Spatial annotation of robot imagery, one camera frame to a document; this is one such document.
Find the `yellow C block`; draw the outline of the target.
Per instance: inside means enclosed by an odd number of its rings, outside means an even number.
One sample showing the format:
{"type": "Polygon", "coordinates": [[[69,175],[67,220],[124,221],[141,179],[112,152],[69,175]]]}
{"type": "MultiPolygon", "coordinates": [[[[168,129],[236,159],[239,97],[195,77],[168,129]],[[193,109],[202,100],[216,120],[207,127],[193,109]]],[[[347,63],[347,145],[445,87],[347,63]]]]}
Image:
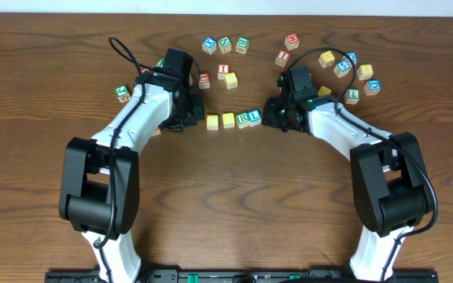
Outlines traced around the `yellow C block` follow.
{"type": "Polygon", "coordinates": [[[207,126],[207,130],[218,130],[219,129],[219,116],[218,115],[207,115],[206,126],[207,126]]]}

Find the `blue L block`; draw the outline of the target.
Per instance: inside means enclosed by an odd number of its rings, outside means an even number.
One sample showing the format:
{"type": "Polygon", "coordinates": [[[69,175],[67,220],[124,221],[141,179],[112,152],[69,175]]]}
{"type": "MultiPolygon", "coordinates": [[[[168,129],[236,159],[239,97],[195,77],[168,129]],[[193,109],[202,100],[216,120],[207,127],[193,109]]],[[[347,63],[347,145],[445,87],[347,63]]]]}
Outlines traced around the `blue L block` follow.
{"type": "Polygon", "coordinates": [[[252,111],[247,112],[249,118],[249,126],[254,127],[261,124],[262,116],[259,109],[253,109],[252,111]]]}

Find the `green R block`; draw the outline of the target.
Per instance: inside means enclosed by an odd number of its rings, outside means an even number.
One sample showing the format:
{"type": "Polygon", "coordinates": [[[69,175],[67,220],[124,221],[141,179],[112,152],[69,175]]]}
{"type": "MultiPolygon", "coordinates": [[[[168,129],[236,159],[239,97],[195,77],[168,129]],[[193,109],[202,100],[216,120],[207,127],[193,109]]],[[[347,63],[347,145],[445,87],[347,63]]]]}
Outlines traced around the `green R block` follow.
{"type": "Polygon", "coordinates": [[[247,112],[238,113],[235,116],[236,124],[238,129],[242,129],[250,126],[250,120],[247,112]]]}

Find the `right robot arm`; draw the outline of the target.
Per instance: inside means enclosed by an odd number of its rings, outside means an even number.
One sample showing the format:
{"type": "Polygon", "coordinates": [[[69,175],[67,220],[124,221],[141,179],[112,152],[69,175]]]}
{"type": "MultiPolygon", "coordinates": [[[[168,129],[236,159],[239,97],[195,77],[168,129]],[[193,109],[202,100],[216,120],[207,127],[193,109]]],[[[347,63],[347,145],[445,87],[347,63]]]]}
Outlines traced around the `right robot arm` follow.
{"type": "Polygon", "coordinates": [[[438,216],[417,138],[378,130],[330,96],[300,103],[269,98],[262,123],[319,138],[348,159],[354,206],[363,224],[350,270],[361,281],[394,279],[393,263],[405,238],[424,233],[438,216]]]}

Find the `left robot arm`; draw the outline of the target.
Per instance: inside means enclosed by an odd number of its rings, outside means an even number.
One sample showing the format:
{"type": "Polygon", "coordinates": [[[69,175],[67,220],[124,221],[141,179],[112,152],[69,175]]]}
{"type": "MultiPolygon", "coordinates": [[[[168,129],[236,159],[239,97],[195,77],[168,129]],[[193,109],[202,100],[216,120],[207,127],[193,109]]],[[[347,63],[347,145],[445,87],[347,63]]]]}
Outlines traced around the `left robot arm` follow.
{"type": "Polygon", "coordinates": [[[90,139],[66,146],[59,215],[89,242],[101,282],[134,282],[142,266],[131,236],[140,200],[139,156],[154,131],[175,130],[204,118],[190,77],[145,71],[129,102],[90,139]]]}

